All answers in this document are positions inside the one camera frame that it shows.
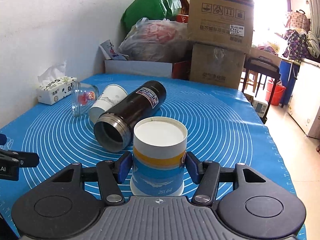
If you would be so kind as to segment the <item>blue sailboat paper cup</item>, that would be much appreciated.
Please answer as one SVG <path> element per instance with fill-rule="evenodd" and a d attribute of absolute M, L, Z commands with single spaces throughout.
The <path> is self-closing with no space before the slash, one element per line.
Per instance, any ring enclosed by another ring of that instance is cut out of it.
<path fill-rule="evenodd" d="M 133 195 L 180 196 L 184 190 L 187 128 L 178 120 L 153 116 L 138 122 L 133 131 Z"/>

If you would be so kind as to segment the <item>white paper cup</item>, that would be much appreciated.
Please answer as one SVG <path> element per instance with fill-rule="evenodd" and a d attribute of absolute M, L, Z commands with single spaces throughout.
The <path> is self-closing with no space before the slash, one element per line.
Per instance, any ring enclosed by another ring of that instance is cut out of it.
<path fill-rule="evenodd" d="M 89 110 L 89 119 L 95 124 L 104 112 L 124 100 L 128 96 L 127 91 L 117 84 L 108 85 Z"/>

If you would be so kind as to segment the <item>black thermos bottle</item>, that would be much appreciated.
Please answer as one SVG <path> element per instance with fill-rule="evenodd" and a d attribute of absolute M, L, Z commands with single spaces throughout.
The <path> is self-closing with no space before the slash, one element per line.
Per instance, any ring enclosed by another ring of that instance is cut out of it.
<path fill-rule="evenodd" d="M 108 152 L 122 151 L 131 143 L 135 125 L 155 115 L 166 96 L 160 82 L 150 80 L 142 84 L 99 116 L 93 128 L 97 142 Z"/>

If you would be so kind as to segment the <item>blue silicone baking mat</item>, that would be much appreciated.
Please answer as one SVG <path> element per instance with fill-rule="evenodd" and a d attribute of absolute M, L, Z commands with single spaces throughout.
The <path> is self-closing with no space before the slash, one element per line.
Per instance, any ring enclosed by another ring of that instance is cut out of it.
<path fill-rule="evenodd" d="M 129 97 L 96 124 L 65 98 L 1 129 L 2 153 L 35 153 L 1 161 L 1 239 L 300 235 L 305 206 L 240 91 L 119 74 L 87 83 Z"/>

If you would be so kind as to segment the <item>white tissue pack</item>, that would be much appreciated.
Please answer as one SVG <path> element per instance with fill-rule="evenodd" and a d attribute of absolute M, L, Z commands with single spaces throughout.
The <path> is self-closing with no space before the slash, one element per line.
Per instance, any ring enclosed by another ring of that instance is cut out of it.
<path fill-rule="evenodd" d="M 36 92 L 39 103 L 53 105 L 71 95 L 77 78 L 66 75 L 66 65 L 66 61 L 53 65 L 37 77 L 39 86 Z"/>

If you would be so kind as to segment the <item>clear glass jar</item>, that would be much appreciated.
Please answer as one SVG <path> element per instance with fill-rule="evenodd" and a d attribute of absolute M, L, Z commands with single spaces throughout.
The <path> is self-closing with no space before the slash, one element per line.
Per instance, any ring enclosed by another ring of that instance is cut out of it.
<path fill-rule="evenodd" d="M 75 81 L 72 85 L 71 106 L 75 118 L 86 114 L 99 97 L 99 90 L 95 85 Z"/>

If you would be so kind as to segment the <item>lower cardboard box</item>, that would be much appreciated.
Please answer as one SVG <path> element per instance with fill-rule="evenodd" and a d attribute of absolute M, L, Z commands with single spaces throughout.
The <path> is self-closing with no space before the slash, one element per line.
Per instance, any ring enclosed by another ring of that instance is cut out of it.
<path fill-rule="evenodd" d="M 238 89 L 245 58 L 242 52 L 196 43 L 189 80 Z"/>

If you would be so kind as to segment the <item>cardboard box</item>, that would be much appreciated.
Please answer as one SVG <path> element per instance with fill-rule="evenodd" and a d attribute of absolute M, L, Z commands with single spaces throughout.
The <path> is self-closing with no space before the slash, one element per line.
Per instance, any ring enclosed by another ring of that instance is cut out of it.
<path fill-rule="evenodd" d="M 196 43 L 189 80 L 238 89 L 245 58 L 242 52 Z"/>
<path fill-rule="evenodd" d="M 253 0 L 190 0 L 189 39 L 249 54 L 253 9 Z"/>

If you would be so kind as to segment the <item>red bucket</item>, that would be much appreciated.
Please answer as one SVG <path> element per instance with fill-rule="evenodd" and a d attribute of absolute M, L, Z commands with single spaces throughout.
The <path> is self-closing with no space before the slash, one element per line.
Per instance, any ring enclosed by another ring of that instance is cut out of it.
<path fill-rule="evenodd" d="M 268 83 L 267 83 L 267 89 L 266 89 L 266 95 L 265 95 L 265 100 L 267 102 L 269 102 L 269 99 L 271 97 L 272 89 L 273 89 L 273 80 L 270 79 L 268 80 Z M 285 93 L 285 90 L 286 90 L 286 87 L 283 86 L 282 84 L 276 85 L 274 94 L 271 99 L 271 105 L 278 106 L 280 104 L 281 99 Z"/>

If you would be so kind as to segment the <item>white flat box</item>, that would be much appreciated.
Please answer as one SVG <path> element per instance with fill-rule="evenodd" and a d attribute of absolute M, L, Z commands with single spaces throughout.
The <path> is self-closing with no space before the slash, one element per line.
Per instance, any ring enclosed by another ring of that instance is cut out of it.
<path fill-rule="evenodd" d="M 105 60 L 105 73 L 189 80 L 191 61 L 178 63 Z"/>

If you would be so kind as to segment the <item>black stool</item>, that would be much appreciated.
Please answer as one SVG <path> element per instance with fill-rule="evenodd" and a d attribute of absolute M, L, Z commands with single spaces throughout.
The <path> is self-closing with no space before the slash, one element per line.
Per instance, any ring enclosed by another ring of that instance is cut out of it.
<path fill-rule="evenodd" d="M 274 63 L 268 62 L 267 60 L 250 56 L 248 58 L 248 60 L 246 60 L 244 63 L 244 70 L 245 70 L 245 77 L 244 77 L 244 81 L 242 82 L 243 83 L 242 90 L 241 90 L 242 93 L 245 92 L 247 81 L 249 80 L 249 73 L 250 72 L 257 73 L 257 78 L 255 81 L 253 81 L 253 85 L 252 85 L 253 87 L 255 87 L 255 89 L 254 89 L 255 96 L 258 95 L 260 83 L 261 83 L 261 78 L 263 76 L 265 76 L 264 87 L 267 84 L 268 77 L 273 79 L 273 87 L 270 92 L 269 100 L 267 101 L 266 112 L 263 114 L 262 117 L 260 117 L 262 123 L 266 124 L 268 110 L 270 109 L 277 83 L 280 80 L 279 67 L 277 65 L 275 65 Z"/>

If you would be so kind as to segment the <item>white printed carton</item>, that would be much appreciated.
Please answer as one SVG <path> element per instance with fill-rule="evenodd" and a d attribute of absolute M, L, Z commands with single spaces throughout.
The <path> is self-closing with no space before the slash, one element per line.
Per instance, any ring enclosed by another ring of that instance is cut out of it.
<path fill-rule="evenodd" d="M 106 40 L 99 45 L 101 51 L 103 52 L 106 58 L 110 58 L 111 60 L 119 60 L 119 61 L 126 61 L 127 58 L 125 55 L 117 52 L 114 48 L 114 45 L 110 40 Z"/>

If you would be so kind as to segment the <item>clear plastic bag red contents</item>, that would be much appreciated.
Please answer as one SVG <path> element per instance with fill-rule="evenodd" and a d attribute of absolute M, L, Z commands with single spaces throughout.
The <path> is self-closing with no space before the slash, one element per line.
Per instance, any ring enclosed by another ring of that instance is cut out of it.
<path fill-rule="evenodd" d="M 118 47 L 131 61 L 180 62 L 191 50 L 186 23 L 141 18 Z"/>

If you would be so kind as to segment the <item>purple patterned bag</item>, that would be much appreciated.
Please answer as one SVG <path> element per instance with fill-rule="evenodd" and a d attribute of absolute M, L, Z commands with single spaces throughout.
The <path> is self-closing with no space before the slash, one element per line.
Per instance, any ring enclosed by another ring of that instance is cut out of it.
<path fill-rule="evenodd" d="M 289 60 L 300 61 L 301 59 L 312 59 L 308 50 L 306 31 L 304 29 L 289 29 L 284 34 L 284 40 L 287 42 L 287 48 L 283 57 Z"/>

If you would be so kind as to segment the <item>green bag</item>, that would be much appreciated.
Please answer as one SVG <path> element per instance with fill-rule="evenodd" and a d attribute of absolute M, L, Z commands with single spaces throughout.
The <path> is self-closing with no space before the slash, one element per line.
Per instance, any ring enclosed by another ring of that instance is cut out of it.
<path fill-rule="evenodd" d="M 174 20 L 180 14 L 180 0 L 134 0 L 124 11 L 121 24 L 126 34 L 141 18 Z"/>

